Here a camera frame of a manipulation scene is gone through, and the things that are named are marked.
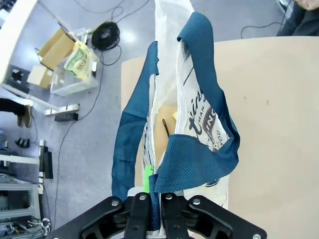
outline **black bracket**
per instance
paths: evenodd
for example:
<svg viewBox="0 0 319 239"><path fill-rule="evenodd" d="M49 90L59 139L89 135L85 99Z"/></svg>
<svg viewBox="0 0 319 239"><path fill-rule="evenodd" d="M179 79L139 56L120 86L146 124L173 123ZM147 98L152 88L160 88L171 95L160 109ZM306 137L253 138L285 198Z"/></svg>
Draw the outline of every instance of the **black bracket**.
<svg viewBox="0 0 319 239"><path fill-rule="evenodd" d="M122 202L109 197L51 232L48 239L108 239L124 232L124 239L145 239L150 228L151 197L138 193ZM188 239L193 231L208 239L266 239L266 232L204 196L186 200L161 194L161 219L166 236Z"/></svg>

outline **blue fabric strap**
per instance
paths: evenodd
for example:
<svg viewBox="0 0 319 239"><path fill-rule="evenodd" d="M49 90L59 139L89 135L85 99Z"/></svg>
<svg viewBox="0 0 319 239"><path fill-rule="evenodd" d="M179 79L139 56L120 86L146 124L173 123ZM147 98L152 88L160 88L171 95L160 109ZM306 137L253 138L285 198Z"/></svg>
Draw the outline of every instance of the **blue fabric strap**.
<svg viewBox="0 0 319 239"><path fill-rule="evenodd" d="M238 163L240 137L229 115L224 92L217 83L213 29L209 20L194 12L177 40L182 40L190 51L199 87L217 112L229 139L213 153L195 137L171 135L158 170L155 186L158 193L198 187L228 175Z"/></svg>
<svg viewBox="0 0 319 239"><path fill-rule="evenodd" d="M150 76L158 74L158 46L153 42L132 96L122 112L115 140L112 167L112 194L127 198L128 190L134 187L135 162L144 126L149 113Z"/></svg>
<svg viewBox="0 0 319 239"><path fill-rule="evenodd" d="M157 231L160 229L160 198L159 198L159 194L154 192L157 178L158 178L157 174L154 174L149 177L150 195L152 199L151 217L150 217L151 231Z"/></svg>

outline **green tag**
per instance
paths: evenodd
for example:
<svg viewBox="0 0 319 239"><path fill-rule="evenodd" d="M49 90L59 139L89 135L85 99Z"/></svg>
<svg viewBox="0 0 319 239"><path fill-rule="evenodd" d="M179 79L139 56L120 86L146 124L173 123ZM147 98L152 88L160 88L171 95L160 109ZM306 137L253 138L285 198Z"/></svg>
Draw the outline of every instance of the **green tag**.
<svg viewBox="0 0 319 239"><path fill-rule="evenodd" d="M144 170L144 192L150 193L150 181L149 177L154 174L154 166L147 165Z"/></svg>

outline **white plastic bag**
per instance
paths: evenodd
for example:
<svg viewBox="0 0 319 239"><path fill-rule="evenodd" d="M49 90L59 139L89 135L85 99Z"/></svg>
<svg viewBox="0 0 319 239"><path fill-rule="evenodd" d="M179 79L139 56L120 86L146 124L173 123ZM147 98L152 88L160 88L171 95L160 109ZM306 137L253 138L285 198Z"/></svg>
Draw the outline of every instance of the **white plastic bag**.
<svg viewBox="0 0 319 239"><path fill-rule="evenodd" d="M143 134L143 163L144 166L153 165L154 173L157 171L154 129L157 114L164 105L177 106L175 134L197 137L211 151L217 151L228 140L218 115L200 92L195 73L192 71L191 56L185 53L183 43L177 41L178 35L194 12L190 1L155 0L155 3L159 75L150 78L150 110ZM207 129L203 129L203 133L199 135L195 128L199 124L203 126L203 120L206 120ZM202 186L184 190L184 196L189 199L194 195L203 195L227 208L228 178L226 176L218 183L207 182Z"/></svg>

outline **beige tabletop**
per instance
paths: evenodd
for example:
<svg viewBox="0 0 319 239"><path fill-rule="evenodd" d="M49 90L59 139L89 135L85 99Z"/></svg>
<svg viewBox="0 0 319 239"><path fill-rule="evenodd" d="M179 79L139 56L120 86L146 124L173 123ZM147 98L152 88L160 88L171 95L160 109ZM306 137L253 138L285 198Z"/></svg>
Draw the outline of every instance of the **beige tabletop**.
<svg viewBox="0 0 319 239"><path fill-rule="evenodd" d="M122 64L122 109L144 57ZM318 238L319 37L215 43L215 68L241 136L229 210L270 239ZM141 184L141 157L136 185Z"/></svg>

